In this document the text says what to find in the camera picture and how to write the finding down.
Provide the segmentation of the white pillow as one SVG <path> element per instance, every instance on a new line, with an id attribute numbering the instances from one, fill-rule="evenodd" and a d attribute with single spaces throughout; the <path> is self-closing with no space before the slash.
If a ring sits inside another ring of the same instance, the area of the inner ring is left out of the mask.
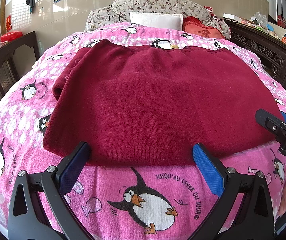
<path id="1" fill-rule="evenodd" d="M 130 12 L 131 23 L 154 28 L 182 30 L 182 14 L 159 14 L 155 12 Z"/>

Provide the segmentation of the red embroidered cushion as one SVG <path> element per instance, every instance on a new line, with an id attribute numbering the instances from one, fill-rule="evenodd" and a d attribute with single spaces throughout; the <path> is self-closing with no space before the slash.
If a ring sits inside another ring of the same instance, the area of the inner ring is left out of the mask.
<path id="1" fill-rule="evenodd" d="M 223 38 L 225 36 L 216 28 L 203 25 L 200 20 L 193 16 L 183 19 L 183 31 L 206 38 Z"/>

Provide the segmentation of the dark red sweater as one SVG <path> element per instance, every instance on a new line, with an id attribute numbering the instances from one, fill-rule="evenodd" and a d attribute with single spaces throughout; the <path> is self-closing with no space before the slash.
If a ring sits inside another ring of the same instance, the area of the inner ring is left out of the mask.
<path id="1" fill-rule="evenodd" d="M 225 48 L 102 40 L 76 53 L 53 95 L 43 147 L 64 157 L 84 141 L 91 165 L 190 165 L 197 143 L 227 157 L 274 138 L 257 124 L 259 109 L 282 117 L 258 75 Z"/>

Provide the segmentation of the red gift box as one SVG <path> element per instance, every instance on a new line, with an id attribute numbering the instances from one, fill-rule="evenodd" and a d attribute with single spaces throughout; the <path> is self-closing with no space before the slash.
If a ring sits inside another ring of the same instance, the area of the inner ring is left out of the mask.
<path id="1" fill-rule="evenodd" d="M 23 33 L 21 31 L 11 31 L 11 32 L 8 32 L 8 33 L 2 35 L 0 37 L 0 41 L 1 42 L 6 42 L 6 41 L 11 42 L 13 40 L 16 40 L 16 39 L 22 37 L 22 36 L 23 36 Z"/>

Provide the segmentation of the floral quilt pillow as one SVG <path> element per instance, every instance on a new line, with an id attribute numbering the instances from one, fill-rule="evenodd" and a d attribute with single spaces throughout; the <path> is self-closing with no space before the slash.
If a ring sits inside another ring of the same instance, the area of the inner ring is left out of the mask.
<path id="1" fill-rule="evenodd" d="M 181 14 L 183 18 L 193 16 L 207 27 L 218 29 L 224 38 L 231 38 L 230 27 L 217 17 L 211 7 L 204 7 L 190 0 L 115 0 L 112 4 L 91 11 L 84 31 L 93 31 L 106 25 L 129 22 L 130 12 Z"/>

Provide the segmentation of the dark carved wooden bench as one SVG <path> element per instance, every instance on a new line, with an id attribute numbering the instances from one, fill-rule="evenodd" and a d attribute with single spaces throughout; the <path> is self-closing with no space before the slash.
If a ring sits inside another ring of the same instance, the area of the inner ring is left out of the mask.
<path id="1" fill-rule="evenodd" d="M 256 28 L 225 19 L 231 30 L 231 41 L 255 53 L 271 77 L 286 90 L 286 44 Z"/>

